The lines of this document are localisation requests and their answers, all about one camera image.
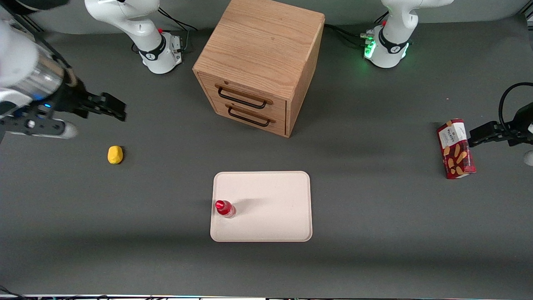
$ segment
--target red bottle cap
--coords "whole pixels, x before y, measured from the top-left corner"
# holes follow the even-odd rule
[[[227,215],[231,211],[231,203],[228,201],[217,200],[215,207],[216,211],[221,215]]]

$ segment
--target metal cylinder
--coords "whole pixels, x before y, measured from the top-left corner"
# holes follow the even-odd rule
[[[38,50],[39,58],[33,72],[9,87],[35,100],[41,100],[53,94],[61,85],[64,77],[64,70],[59,63],[48,57],[40,47]]]

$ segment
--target wooden drawer cabinet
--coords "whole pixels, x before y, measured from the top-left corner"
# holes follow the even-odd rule
[[[215,112],[289,137],[317,64],[324,15],[232,0],[193,71]]]

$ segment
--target green led light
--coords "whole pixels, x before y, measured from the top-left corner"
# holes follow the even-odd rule
[[[375,42],[375,41],[372,41],[372,44],[370,44],[370,45],[368,45],[368,46],[370,46],[370,47],[369,47],[370,50],[367,49],[367,50],[365,51],[365,57],[366,57],[366,58],[371,58],[371,57],[372,57],[372,54],[374,53],[374,49],[376,48],[376,42]]]
[[[405,49],[403,50],[403,54],[401,55],[402,58],[405,57],[405,53],[407,52],[407,48],[409,48],[409,43],[407,43],[407,45],[405,45]]]

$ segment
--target gray table surface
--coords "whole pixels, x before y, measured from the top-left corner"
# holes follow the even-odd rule
[[[360,32],[364,26],[350,30]],[[446,180],[436,126],[497,119],[503,91],[533,80],[523,18],[422,24],[394,69],[325,29],[290,139],[217,116],[185,61],[151,74],[118,35],[52,44],[127,122],[62,115],[72,140],[6,135],[0,145],[0,283],[26,294],[268,297],[533,297],[533,168],[527,145],[476,147],[478,173]],[[506,117],[531,101],[519,88]],[[123,164],[106,160],[123,145]],[[216,243],[221,171],[303,170],[306,243]]]

